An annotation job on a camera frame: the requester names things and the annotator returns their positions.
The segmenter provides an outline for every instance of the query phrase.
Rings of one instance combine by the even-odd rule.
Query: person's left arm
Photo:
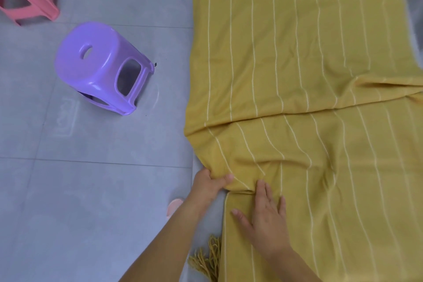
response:
[[[199,171],[186,200],[119,282],[178,281],[198,222],[218,191],[233,178],[226,175],[213,180],[208,169]]]

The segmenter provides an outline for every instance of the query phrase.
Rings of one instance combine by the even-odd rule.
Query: yellow tablecloth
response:
[[[230,214],[258,178],[324,281],[423,281],[423,73],[405,0],[194,0],[185,134],[225,201],[220,281],[276,281]]]

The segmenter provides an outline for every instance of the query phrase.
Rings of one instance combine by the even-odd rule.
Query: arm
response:
[[[286,282],[321,282],[289,242],[286,202],[280,198],[279,210],[270,185],[257,181],[252,222],[240,210],[232,210],[241,230],[256,250],[268,261],[278,277]]]
[[[208,169],[199,171],[185,202],[119,282],[179,281],[198,221],[218,191],[233,178],[233,175],[226,175],[212,180]]]

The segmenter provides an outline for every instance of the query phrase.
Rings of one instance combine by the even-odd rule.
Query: yellow tassel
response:
[[[222,239],[210,235],[209,257],[206,258],[203,249],[195,251],[194,256],[188,258],[188,264],[198,272],[204,274],[210,282],[217,282],[219,277],[219,260]]]

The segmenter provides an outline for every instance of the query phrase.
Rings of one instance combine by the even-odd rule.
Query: person's left hand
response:
[[[191,203],[198,210],[199,216],[203,217],[210,204],[216,198],[217,193],[233,180],[234,176],[232,174],[212,179],[210,171],[203,168],[195,175],[193,186],[186,202]]]

